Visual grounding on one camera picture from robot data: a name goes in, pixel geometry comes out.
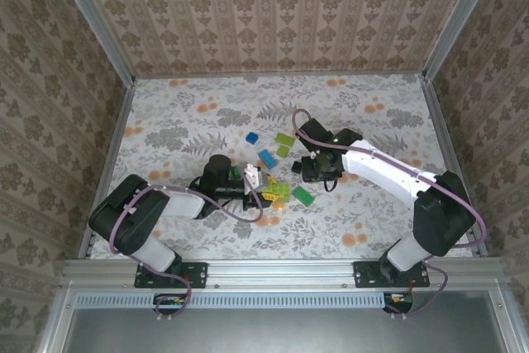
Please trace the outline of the black connector bracket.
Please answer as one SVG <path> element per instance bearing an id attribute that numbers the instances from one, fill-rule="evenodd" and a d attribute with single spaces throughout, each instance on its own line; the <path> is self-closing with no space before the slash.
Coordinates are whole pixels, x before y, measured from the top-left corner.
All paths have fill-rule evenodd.
<path id="1" fill-rule="evenodd" d="M 411 293 L 384 293 L 383 310 L 389 314 L 406 314 L 412 310 Z"/>
<path id="2" fill-rule="evenodd" d="M 159 293 L 153 297 L 153 310 L 159 317 L 174 317 L 187 301 L 186 293 Z"/>

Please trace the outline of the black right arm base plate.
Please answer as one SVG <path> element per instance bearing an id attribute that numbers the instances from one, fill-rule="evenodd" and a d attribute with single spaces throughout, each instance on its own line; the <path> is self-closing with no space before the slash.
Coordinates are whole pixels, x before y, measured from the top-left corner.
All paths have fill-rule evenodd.
<path id="1" fill-rule="evenodd" d="M 391 264 L 366 260 L 353 263 L 355 286 L 358 288 L 407 288 L 430 286 L 426 266 L 417 263 L 406 271 L 398 270 Z"/>

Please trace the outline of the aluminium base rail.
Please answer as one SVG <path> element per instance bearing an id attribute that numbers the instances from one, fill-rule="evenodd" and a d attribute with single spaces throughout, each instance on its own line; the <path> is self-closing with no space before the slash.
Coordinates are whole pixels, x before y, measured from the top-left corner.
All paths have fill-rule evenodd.
<path id="1" fill-rule="evenodd" d="M 353 260 L 209 260 L 203 291 L 361 290 Z M 431 261 L 448 274 L 447 291 L 491 290 L 507 283 L 498 258 L 448 257 Z M 130 291 L 136 275 L 131 260 L 69 260 L 60 289 Z"/>

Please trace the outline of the aluminium frame post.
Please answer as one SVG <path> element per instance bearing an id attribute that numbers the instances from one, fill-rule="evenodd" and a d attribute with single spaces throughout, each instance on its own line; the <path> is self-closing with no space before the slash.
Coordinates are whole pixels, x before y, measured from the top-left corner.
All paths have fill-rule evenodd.
<path id="1" fill-rule="evenodd" d="M 478 1 L 457 0 L 422 70 L 425 80 L 435 78 Z"/>
<path id="2" fill-rule="evenodd" d="M 131 88 L 134 84 L 136 73 L 112 33 L 111 27 L 103 15 L 102 8 L 97 5 L 96 0 L 74 1 L 111 61 L 120 80 L 127 89 Z"/>

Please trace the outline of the long green lego brick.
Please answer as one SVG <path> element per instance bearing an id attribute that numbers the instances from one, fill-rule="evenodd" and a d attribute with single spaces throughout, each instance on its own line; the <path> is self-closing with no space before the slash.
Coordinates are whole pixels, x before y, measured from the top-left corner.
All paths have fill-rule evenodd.
<path id="1" fill-rule="evenodd" d="M 301 186 L 297 186 L 292 191 L 292 195 L 306 208 L 310 207 L 315 200 L 315 198 Z"/>

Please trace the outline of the grey metal panel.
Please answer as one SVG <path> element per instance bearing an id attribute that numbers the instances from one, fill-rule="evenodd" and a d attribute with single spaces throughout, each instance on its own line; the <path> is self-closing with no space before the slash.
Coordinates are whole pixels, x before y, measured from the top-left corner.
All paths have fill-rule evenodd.
<path id="1" fill-rule="evenodd" d="M 75 312 L 64 353 L 507 353 L 484 293 L 443 293 L 415 316 L 381 309 Z"/>

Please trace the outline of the aluminium table side rail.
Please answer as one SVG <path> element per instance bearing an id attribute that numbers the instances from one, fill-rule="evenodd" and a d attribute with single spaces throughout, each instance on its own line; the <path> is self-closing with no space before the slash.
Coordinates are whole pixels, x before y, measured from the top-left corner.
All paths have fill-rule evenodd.
<path id="1" fill-rule="evenodd" d="M 135 87 L 134 83 L 126 89 L 125 95 L 123 97 L 123 102 L 120 108 L 120 112 L 118 114 L 117 122 L 115 125 L 115 129 L 112 135 L 112 140 L 110 142 L 110 145 L 108 147 L 108 153 L 107 158 L 105 160 L 103 169 L 102 169 L 102 175 L 98 183 L 98 188 L 94 196 L 93 205 L 90 210 L 89 216 L 93 213 L 93 211 L 96 209 L 96 207 L 103 201 L 103 199 L 107 196 L 110 183 L 112 181 L 112 174 L 113 170 L 115 168 L 115 164 L 117 161 L 119 148 L 122 142 L 122 137 L 124 134 L 124 131 L 126 129 L 126 122 L 129 116 L 129 113 L 131 111 L 131 105 L 135 94 Z M 84 260 L 89 257 L 89 253 L 92 246 L 93 239 L 93 230 L 87 224 L 83 239 L 81 242 L 81 245 L 79 247 L 79 253 L 77 255 L 77 259 Z"/>
<path id="2" fill-rule="evenodd" d="M 450 132 L 446 125 L 444 115 L 441 110 L 441 105 L 439 104 L 436 92 L 433 86 L 433 83 L 429 80 L 423 79 L 421 82 L 422 91 L 425 97 L 425 101 L 430 113 L 431 122 L 433 128 L 436 132 L 436 137 L 438 140 L 439 147 L 441 149 L 442 157 L 446 169 L 457 174 L 464 186 L 465 193 L 470 199 L 470 193 L 467 188 L 459 161 L 457 159 L 454 146 L 450 138 Z M 479 224 L 475 223 L 472 228 L 467 232 L 467 237 L 469 241 L 475 242 L 481 238 L 481 232 Z M 487 257 L 488 251 L 484 242 L 481 242 L 479 245 L 470 247 L 474 256 Z"/>

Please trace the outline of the orange and lime lego carrot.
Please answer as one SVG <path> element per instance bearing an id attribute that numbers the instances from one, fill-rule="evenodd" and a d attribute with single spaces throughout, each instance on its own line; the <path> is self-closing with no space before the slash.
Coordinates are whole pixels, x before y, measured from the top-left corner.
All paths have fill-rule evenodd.
<path id="1" fill-rule="evenodd" d="M 269 193 L 274 196 L 273 208 L 284 208 L 291 199 L 291 187 L 286 183 L 274 183 L 270 185 Z"/>

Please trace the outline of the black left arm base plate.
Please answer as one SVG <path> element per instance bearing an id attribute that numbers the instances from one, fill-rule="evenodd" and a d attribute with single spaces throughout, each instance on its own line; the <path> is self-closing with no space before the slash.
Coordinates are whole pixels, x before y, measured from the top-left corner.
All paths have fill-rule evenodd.
<path id="1" fill-rule="evenodd" d="M 176 274 L 188 281 L 192 288 L 204 289 L 207 282 L 208 263 L 206 262 L 176 262 L 164 271 Z M 153 274 L 144 266 L 138 265 L 134 286 L 138 289 L 184 289 L 183 282 L 176 279 Z"/>

